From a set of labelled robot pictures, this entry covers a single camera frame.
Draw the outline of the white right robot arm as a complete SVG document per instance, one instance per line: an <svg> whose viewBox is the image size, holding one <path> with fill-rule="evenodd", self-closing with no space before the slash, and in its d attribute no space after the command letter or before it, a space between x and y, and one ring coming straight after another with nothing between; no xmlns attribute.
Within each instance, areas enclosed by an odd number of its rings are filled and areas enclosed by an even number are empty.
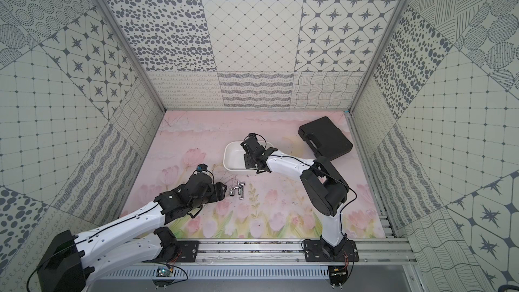
<svg viewBox="0 0 519 292"><path fill-rule="evenodd" d="M297 158L262 145L258 137L253 132L240 143L245 152L245 165L255 168L258 174L277 173L302 182L311 204L321 216L323 252L329 258L335 257L347 243L341 213L347 205L350 186L327 158Z"/></svg>

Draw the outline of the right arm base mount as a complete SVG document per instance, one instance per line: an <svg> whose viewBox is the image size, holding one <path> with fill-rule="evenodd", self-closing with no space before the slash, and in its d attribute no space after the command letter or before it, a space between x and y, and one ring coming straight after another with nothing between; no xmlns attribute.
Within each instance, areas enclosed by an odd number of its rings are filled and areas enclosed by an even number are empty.
<svg viewBox="0 0 519 292"><path fill-rule="evenodd" d="M335 247L324 239L304 239L301 247L306 262L359 262L360 260L355 242L347 237L344 237Z"/></svg>

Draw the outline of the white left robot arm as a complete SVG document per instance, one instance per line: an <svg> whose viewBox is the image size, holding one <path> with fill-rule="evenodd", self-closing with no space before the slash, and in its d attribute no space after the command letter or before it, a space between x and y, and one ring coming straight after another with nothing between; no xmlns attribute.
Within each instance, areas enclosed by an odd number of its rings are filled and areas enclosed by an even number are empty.
<svg viewBox="0 0 519 292"><path fill-rule="evenodd" d="M77 235L66 230L50 243L34 275L42 291L83 291L97 279L139 262L192 261L197 243L181 243L169 228L196 217L207 204L222 201L227 186L210 172L194 172L142 208Z"/></svg>

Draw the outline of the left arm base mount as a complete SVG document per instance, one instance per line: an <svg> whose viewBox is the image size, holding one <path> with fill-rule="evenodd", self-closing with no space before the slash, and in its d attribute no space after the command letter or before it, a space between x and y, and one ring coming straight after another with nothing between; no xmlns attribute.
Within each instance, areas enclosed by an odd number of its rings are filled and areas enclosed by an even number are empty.
<svg viewBox="0 0 519 292"><path fill-rule="evenodd" d="M148 260L153 263L175 263L196 261L200 242L196 240L179 241L168 227L157 228L154 237L159 239L159 254Z"/></svg>

